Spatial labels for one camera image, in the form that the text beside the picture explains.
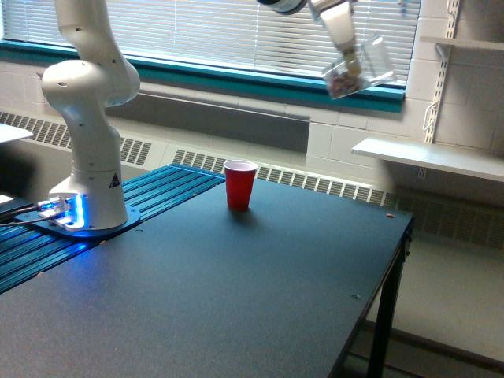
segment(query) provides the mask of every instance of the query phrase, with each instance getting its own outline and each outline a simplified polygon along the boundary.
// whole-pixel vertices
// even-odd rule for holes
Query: red cup
[[[258,165],[251,161],[230,160],[224,163],[224,168],[228,208],[246,211],[249,208],[250,194]]]

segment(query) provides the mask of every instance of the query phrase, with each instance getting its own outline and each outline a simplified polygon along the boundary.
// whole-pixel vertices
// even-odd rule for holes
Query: heating vent grille
[[[35,142],[72,149],[70,133],[64,124],[2,112],[0,112],[0,124],[30,131],[33,134],[30,139]],[[121,138],[120,159],[123,162],[143,166],[151,147],[152,143],[146,141]]]
[[[217,156],[177,150],[173,163],[224,173],[225,159]],[[308,172],[259,165],[260,180],[301,187],[329,195],[351,198],[374,205],[411,212],[415,215],[415,230],[463,240],[481,246],[504,249],[504,214],[486,213],[463,206],[448,205],[423,198],[400,196],[367,185],[320,177]]]

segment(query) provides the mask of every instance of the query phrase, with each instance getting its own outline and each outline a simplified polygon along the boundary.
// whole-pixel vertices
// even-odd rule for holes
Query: window
[[[321,77],[338,57],[308,7],[281,16],[255,0],[108,0],[125,54],[294,76]],[[2,0],[4,38],[68,45],[57,31],[54,0]],[[358,42],[385,39],[399,84],[410,67],[420,0],[360,0]]]

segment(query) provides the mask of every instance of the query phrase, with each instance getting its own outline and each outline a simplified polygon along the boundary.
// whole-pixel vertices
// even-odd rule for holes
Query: teal window frame
[[[136,67],[143,80],[156,80],[173,86],[182,84],[207,91],[256,95],[272,101],[302,102],[306,106],[348,107],[401,113],[405,98],[404,88],[382,86],[333,100],[328,96],[323,80],[127,54],[125,57]],[[78,54],[71,47],[0,40],[0,59],[4,61],[47,65],[76,58]]]

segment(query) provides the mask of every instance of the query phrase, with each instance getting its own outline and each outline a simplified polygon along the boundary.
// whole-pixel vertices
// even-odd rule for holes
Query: table leg
[[[371,356],[369,357],[368,378],[381,378],[384,371],[387,345],[391,335],[392,320],[394,319],[395,303],[397,300],[399,283],[401,282],[406,241],[404,241],[399,248],[399,256],[395,260],[392,270],[388,274],[381,291],[380,308],[378,309],[378,317],[376,318]]]

